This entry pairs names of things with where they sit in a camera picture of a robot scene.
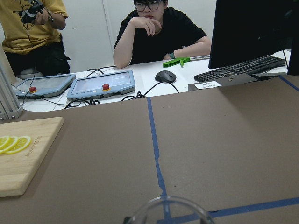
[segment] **wooden cutting board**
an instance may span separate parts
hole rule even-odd
[[[0,124],[0,136],[31,137],[23,151],[0,154],[0,197],[24,194],[63,123],[56,117]]]

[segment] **computer mouse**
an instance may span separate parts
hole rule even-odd
[[[171,71],[160,71],[156,74],[156,81],[158,82],[169,82],[173,83],[176,80],[177,76],[173,74]]]

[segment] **silver metal frame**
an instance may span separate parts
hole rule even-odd
[[[14,76],[6,55],[0,47],[0,120],[19,118],[23,111],[17,96],[8,80]]]

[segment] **blue-gray tablet device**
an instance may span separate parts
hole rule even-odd
[[[14,88],[14,92],[20,98],[54,97],[63,93],[75,79],[75,74],[27,78]]]
[[[103,99],[116,94],[126,94],[134,90],[133,71],[126,70],[75,79],[66,97],[68,100],[84,98]]]

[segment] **man in black shirt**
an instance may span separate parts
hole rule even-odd
[[[211,41],[168,0],[134,0],[136,10],[121,23],[114,46],[114,64],[146,63],[177,57],[209,55]]]

